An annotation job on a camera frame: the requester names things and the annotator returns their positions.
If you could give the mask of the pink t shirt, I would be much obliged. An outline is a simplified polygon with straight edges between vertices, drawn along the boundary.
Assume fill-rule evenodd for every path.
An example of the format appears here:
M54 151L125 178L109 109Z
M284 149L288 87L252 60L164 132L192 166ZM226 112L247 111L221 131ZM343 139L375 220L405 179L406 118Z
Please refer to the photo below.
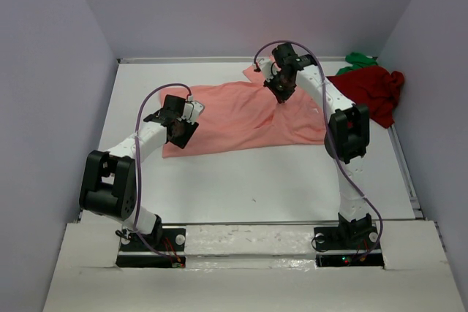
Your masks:
M166 144L163 158L324 143L321 107L302 88L279 104L260 73L249 67L243 74L245 81L191 87L195 100L205 106L199 126L185 148Z

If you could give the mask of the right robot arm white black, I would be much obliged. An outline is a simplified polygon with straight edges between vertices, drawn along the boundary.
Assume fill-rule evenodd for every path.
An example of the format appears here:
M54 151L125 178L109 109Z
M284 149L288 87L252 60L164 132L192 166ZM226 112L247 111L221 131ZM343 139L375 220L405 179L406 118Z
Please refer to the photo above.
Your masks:
M301 88L322 109L325 149L336 165L339 180L339 223L316 228L312 245L319 253L350 250L367 256L380 240L371 217L375 207L361 190L363 161L370 142L369 109L348 99L325 76L318 58L310 50L298 55L296 45L273 41L273 57L254 58L254 70L263 74L264 86L279 104Z

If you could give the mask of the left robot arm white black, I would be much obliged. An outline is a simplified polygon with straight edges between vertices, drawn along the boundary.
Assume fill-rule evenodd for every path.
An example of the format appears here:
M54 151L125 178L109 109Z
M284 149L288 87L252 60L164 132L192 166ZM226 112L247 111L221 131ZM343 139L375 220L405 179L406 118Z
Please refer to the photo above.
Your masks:
M131 237L155 251L163 238L162 220L142 206L142 163L168 143L185 148L204 109L192 96L168 94L156 112L144 118L140 111L133 134L106 151L87 156L80 208L117 221Z

